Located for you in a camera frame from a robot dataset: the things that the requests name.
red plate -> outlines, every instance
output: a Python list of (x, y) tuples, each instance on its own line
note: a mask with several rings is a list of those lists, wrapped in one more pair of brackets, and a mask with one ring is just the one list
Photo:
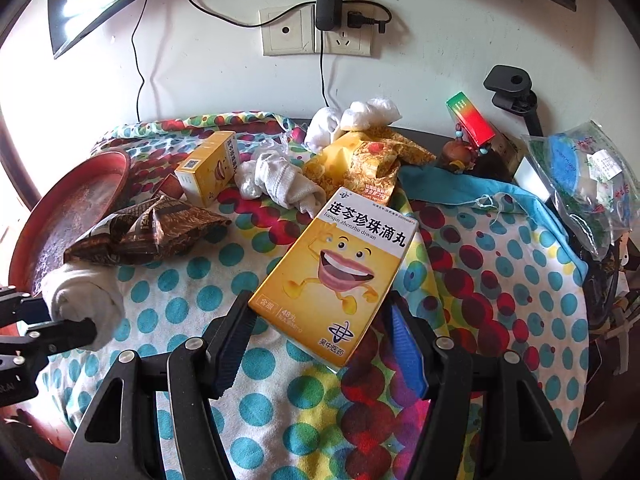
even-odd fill
[(20, 233), (9, 284), (35, 295), (78, 237), (116, 206), (129, 176), (129, 155), (106, 152), (73, 168), (38, 202)]

metal screw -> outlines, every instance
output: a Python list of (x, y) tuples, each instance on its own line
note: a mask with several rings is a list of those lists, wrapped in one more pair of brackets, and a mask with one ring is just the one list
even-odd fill
[(520, 356), (511, 350), (504, 353), (504, 360), (509, 364), (516, 365), (520, 362)]
[(455, 344), (450, 337), (439, 337), (436, 339), (436, 346), (442, 350), (451, 350)]
[(197, 350), (202, 346), (202, 339), (199, 337), (191, 337), (184, 343), (187, 350)]
[(133, 350), (125, 350), (118, 356), (118, 361), (120, 361), (121, 363), (128, 363), (130, 361), (133, 361), (133, 358), (135, 356), (136, 355), (133, 353)]

black cable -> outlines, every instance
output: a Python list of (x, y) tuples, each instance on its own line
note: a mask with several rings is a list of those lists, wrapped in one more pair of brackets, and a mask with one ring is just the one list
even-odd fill
[(284, 12), (281, 12), (275, 18), (271, 18), (270, 20), (267, 20), (266, 22), (256, 23), (255, 25), (247, 25), (246, 23), (235, 22), (234, 20), (231, 20), (231, 19), (227, 18), (226, 16), (222, 16), (221, 14), (217, 14), (216, 12), (212, 12), (210, 10), (204, 9), (203, 7), (199, 6), (193, 0), (188, 0), (188, 1), (192, 6), (194, 6), (196, 9), (200, 10), (201, 12), (204, 12), (205, 14), (208, 14), (209, 16), (213, 16), (214, 18), (222, 20), (223, 22), (227, 22), (227, 23), (230, 23), (231, 25), (235, 25), (236, 27), (242, 27), (242, 28), (259, 28), (259, 27), (265, 27), (266, 25), (271, 25), (271, 23), (277, 22), (281, 17), (285, 16), (286, 14), (289, 14), (290, 12), (292, 12), (292, 11), (294, 11), (296, 9), (299, 9), (300, 7), (313, 5), (315, 3), (315, 1), (312, 1), (312, 2), (302, 2), (302, 3), (299, 3), (299, 4), (295, 4), (293, 7), (290, 7), (289, 9), (285, 10)]
[(324, 32), (320, 31), (320, 81), (322, 82), (322, 97), (324, 98), (324, 104), (329, 107), (329, 101), (326, 100), (326, 94), (324, 93), (324, 70), (322, 69), (322, 59), (324, 58)]
[(386, 15), (388, 16), (388, 18), (386, 20), (384, 20), (383, 23), (389, 23), (391, 21), (391, 19), (393, 18), (391, 11), (389, 9), (387, 9), (383, 4), (379, 4), (378, 2), (372, 2), (371, 0), (343, 0), (342, 1), (344, 4), (369, 4), (369, 5), (373, 5), (374, 7), (377, 7), (379, 9), (382, 9), (386, 12)]
[(136, 31), (140, 26), (140, 22), (142, 21), (142, 15), (145, 13), (146, 3), (148, 0), (145, 0), (145, 4), (142, 6), (142, 12), (140, 12), (140, 17), (138, 18), (138, 22), (136, 23), (136, 27), (133, 29), (131, 33), (131, 46), (133, 46), (133, 56), (136, 59), (136, 70), (138, 70), (138, 75), (140, 79), (142, 79), (142, 83), (140, 83), (140, 88), (138, 89), (138, 97), (136, 98), (136, 115), (138, 117), (138, 122), (140, 122), (140, 92), (142, 92), (142, 87), (145, 85), (145, 77), (140, 72), (140, 66), (138, 65), (138, 52), (136, 51), (136, 43), (133, 41), (133, 37), (136, 35)]

white cloth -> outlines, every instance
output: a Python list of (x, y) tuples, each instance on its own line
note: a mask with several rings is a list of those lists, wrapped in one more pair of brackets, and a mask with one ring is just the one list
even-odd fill
[(340, 129), (344, 132), (365, 132), (372, 126), (389, 126), (401, 118), (391, 99), (375, 98), (366, 103), (355, 101), (342, 114)]
[(340, 111), (335, 108), (320, 108), (306, 129), (305, 147), (310, 152), (320, 153), (343, 134), (344, 131), (340, 129)]
[(278, 152), (261, 153), (257, 160), (248, 160), (238, 166), (234, 176), (240, 196), (245, 200), (268, 194), (278, 205), (313, 218), (326, 203), (324, 190), (302, 174)]
[(95, 323), (97, 335), (84, 348), (96, 351), (105, 346), (124, 318), (124, 302), (116, 282), (116, 267), (85, 262), (64, 264), (42, 280), (42, 297), (53, 321)]

blue cloth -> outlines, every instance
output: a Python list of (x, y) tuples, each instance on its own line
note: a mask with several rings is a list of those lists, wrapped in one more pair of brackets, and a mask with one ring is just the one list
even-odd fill
[(586, 278), (588, 266), (569, 247), (564, 226), (558, 217), (529, 191), (497, 180), (464, 174), (456, 175), (434, 166), (403, 166), (400, 169), (399, 179), (410, 200), (424, 200), (436, 204), (470, 204), (501, 193), (510, 195), (530, 218), (551, 232), (575, 264), (581, 279), (584, 281)]

